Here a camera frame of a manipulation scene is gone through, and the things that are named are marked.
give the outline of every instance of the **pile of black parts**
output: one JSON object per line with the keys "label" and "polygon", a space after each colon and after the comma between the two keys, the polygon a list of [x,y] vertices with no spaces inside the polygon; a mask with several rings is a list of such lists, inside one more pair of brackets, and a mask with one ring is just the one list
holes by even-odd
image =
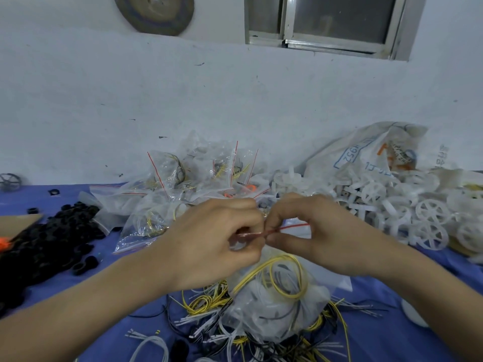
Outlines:
{"label": "pile of black parts", "polygon": [[[35,224],[12,240],[13,246],[0,254],[0,317],[23,303],[26,287],[80,263],[93,249],[88,242],[105,237],[91,221],[98,211],[82,202],[64,205],[47,223]],[[85,272],[99,263],[88,257],[82,264]]]}

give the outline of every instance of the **window frame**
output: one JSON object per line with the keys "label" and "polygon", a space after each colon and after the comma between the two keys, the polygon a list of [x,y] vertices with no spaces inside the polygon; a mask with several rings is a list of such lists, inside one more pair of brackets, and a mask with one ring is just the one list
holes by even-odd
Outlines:
{"label": "window frame", "polygon": [[[395,0],[385,42],[370,43],[294,33],[297,0],[282,0],[280,34],[248,30],[246,22],[247,42],[254,45],[407,61],[425,3],[426,0]],[[248,13],[248,7],[245,7],[245,13]]]}

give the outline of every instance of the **brown cardboard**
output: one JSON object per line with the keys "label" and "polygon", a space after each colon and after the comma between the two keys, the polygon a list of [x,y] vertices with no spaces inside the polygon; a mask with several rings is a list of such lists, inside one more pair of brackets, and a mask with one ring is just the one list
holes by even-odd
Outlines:
{"label": "brown cardboard", "polygon": [[12,239],[42,218],[42,214],[0,216],[0,237]]}

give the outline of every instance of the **person's right hand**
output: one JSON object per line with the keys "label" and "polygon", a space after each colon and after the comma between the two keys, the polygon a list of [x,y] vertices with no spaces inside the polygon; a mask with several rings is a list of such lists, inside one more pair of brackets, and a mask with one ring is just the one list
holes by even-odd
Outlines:
{"label": "person's right hand", "polygon": [[312,239],[277,232],[267,237],[267,245],[336,273],[377,277],[384,272],[388,255],[404,247],[323,195],[285,195],[272,207],[265,230],[294,217],[310,224]]}

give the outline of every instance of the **round metal disc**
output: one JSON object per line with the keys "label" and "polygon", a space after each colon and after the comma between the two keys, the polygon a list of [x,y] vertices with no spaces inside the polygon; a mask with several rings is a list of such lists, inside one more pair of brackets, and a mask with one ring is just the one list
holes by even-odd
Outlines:
{"label": "round metal disc", "polygon": [[177,36],[188,27],[195,0],[115,0],[125,19],[139,32]]}

